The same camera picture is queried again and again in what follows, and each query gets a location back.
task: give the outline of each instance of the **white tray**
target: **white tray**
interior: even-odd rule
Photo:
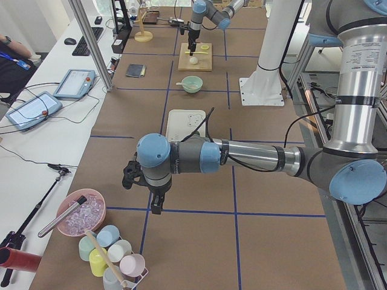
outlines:
[[[181,141],[205,119],[202,110],[171,110],[168,113],[166,138],[168,141]],[[206,136],[206,124],[198,130],[201,137]]]

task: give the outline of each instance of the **keyboard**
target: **keyboard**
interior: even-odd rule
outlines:
[[[99,40],[99,37],[102,34],[103,27],[91,27],[93,30],[94,36],[96,37],[97,41]],[[77,47],[75,47],[73,53],[73,56],[89,56],[90,50],[87,47],[87,43],[85,38],[82,36],[80,41],[77,44]]]

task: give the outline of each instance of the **table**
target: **table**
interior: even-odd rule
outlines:
[[[160,9],[161,17],[172,15],[172,8]],[[177,16],[189,19],[190,9],[178,8]],[[149,274],[139,289],[345,289],[320,197],[303,180],[227,166],[212,175],[173,176],[161,216],[150,214],[146,188],[121,185],[138,139],[165,134],[171,109],[214,106],[214,138],[281,145],[297,117],[291,101],[242,107],[239,95],[239,78],[256,68],[266,25],[263,9],[244,8],[226,33],[202,30],[200,41],[213,44],[213,71],[195,73],[204,80],[195,95],[175,84],[192,74],[177,70],[187,36],[146,26],[154,38],[130,39],[125,48],[70,192],[92,187],[104,195],[104,225],[116,225],[145,257]],[[125,77],[130,63],[145,64],[146,75]],[[289,141],[304,145],[298,128]],[[78,258],[78,241],[53,232],[31,289],[103,289]]]
[[[92,26],[95,26],[94,19],[95,16],[89,18]],[[107,16],[105,16],[102,24],[99,26],[105,27],[107,19]],[[73,57],[71,53],[75,46],[63,44],[64,39],[67,37],[72,37],[79,41],[81,36],[77,22],[72,21],[28,85],[60,82],[70,68],[94,69],[98,74],[91,56]],[[99,47],[106,64],[109,63],[110,57],[118,57],[118,55],[112,53],[112,42],[111,29],[105,28],[99,40]],[[53,92],[55,88],[56,86],[46,86],[32,89],[32,91],[35,94],[42,91]],[[80,124],[74,124],[64,119],[52,118],[25,133],[17,132],[0,135],[3,137],[0,145],[17,152],[26,159],[77,166],[88,141],[90,130],[96,121],[105,98],[106,91],[103,89],[102,81],[97,82],[89,93],[98,100],[86,96],[55,115],[55,117],[66,117],[70,120],[80,121],[99,101],[95,109]],[[23,92],[19,98],[28,100],[32,97],[28,92]],[[63,101],[62,103],[63,106],[66,106],[71,104],[72,101]],[[8,119],[3,118],[0,122],[0,127],[8,125],[10,125]],[[0,133],[13,130],[14,127],[8,127],[0,129]],[[58,174],[53,169],[48,168],[47,165],[26,163],[2,148],[0,148],[0,171],[2,192],[0,238],[3,239],[9,231],[16,231],[21,226],[34,206],[50,188]],[[40,256],[43,255],[50,234],[40,239],[37,237],[37,232],[55,217],[59,204],[68,193],[76,169],[71,169],[71,171],[72,173],[62,178],[61,182],[54,188],[44,202],[43,207],[25,229],[24,234],[27,239],[22,247],[24,251]],[[1,279],[4,273],[5,270],[1,269]],[[7,289],[28,289],[33,277],[33,273],[14,271],[11,284]]]

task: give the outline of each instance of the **person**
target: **person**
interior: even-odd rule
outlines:
[[[30,57],[23,44],[0,34],[0,92],[10,93],[2,102],[12,104],[36,71]]]

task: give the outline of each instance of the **blue joint cap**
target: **blue joint cap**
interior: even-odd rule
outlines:
[[[200,151],[200,170],[202,173],[212,173],[219,170],[220,151],[216,143],[204,142]]]
[[[167,138],[160,134],[147,134],[137,143],[137,159],[143,167],[159,166],[168,157],[171,145]]]
[[[329,185],[331,195],[348,204],[365,204],[382,193],[387,174],[375,160],[363,159],[341,168]]]
[[[207,11],[207,5],[203,0],[196,0],[192,7],[193,12],[202,14]]]
[[[316,35],[309,33],[309,43],[314,47],[342,47],[343,43],[334,36]]]
[[[223,31],[230,25],[231,20],[229,18],[224,18],[219,24],[218,27]]]
[[[376,13],[387,16],[387,1],[386,0],[364,0],[367,6]]]

